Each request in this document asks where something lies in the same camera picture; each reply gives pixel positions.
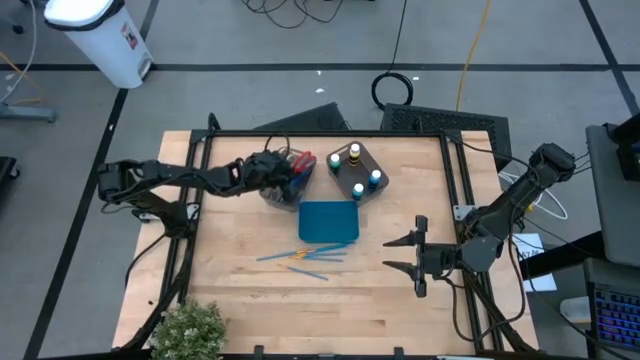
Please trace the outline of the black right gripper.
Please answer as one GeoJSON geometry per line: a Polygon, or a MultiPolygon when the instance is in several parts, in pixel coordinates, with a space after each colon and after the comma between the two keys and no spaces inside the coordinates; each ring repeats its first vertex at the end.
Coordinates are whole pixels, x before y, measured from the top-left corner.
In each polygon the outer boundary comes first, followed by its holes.
{"type": "Polygon", "coordinates": [[[424,215],[415,217],[416,230],[410,230],[405,236],[396,240],[388,241],[384,247],[415,246],[416,264],[407,262],[384,261],[383,264],[399,270],[409,276],[414,281],[414,290],[419,298],[427,295],[426,275],[431,275],[434,279],[440,279],[448,271],[455,267],[454,244],[439,244],[427,242],[428,219],[424,215]]]}

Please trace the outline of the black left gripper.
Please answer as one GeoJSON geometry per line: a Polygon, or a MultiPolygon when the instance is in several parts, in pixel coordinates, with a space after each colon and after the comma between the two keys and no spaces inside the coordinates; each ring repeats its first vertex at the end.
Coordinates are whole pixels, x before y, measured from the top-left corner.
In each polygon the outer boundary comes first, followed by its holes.
{"type": "Polygon", "coordinates": [[[293,202],[298,195],[293,185],[301,178],[295,169],[299,155],[263,151],[250,155],[242,165],[242,185],[246,191],[279,188],[286,202],[293,202]]]}

